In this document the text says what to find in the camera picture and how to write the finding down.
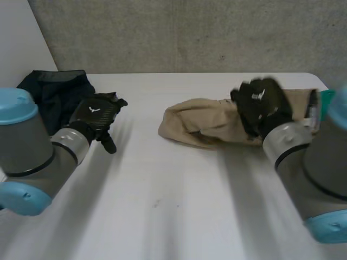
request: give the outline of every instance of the table surface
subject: table surface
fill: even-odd
[[[324,84],[307,73],[88,75],[129,102],[112,127],[115,155],[93,143],[51,207],[7,213],[2,259],[345,259],[316,243],[261,148],[191,148],[161,138],[166,108],[225,99],[243,80],[272,75],[284,88]]]

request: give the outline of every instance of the teal object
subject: teal object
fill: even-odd
[[[347,210],[325,213],[305,221],[316,241],[324,244],[347,242]]]
[[[20,88],[0,88],[0,125],[29,120],[38,113],[29,92]]]
[[[320,120],[325,121],[327,110],[329,108],[332,98],[335,96],[336,91],[332,89],[324,90],[320,92],[320,103],[322,104],[320,110]]]
[[[52,198],[42,190],[15,181],[0,183],[0,207],[24,216],[41,214]]]
[[[336,92],[330,102],[327,114],[335,124],[347,130],[347,87]]]

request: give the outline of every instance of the gray concrete wall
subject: gray concrete wall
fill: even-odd
[[[344,0],[29,0],[60,70],[346,79]]]

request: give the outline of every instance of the khaki pants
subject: khaki pants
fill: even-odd
[[[319,104],[310,104],[315,89],[285,90],[293,109],[293,120],[305,121],[309,105],[319,109]],[[316,132],[319,124],[310,130]],[[221,142],[237,142],[261,145],[261,138],[251,139],[241,123],[237,107],[230,100],[191,99],[166,109],[159,127],[159,135],[188,145],[204,148],[217,147]]]

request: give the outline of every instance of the glove logo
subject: glove logo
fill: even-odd
[[[256,99],[256,100],[259,99],[259,100],[261,100],[262,96],[264,96],[264,93],[265,93],[265,89],[260,94],[252,94],[252,99]]]
[[[89,107],[89,110],[90,110],[92,113],[94,113],[94,112],[99,111],[99,110],[100,110],[100,108],[98,108],[98,109],[93,109],[93,108]]]

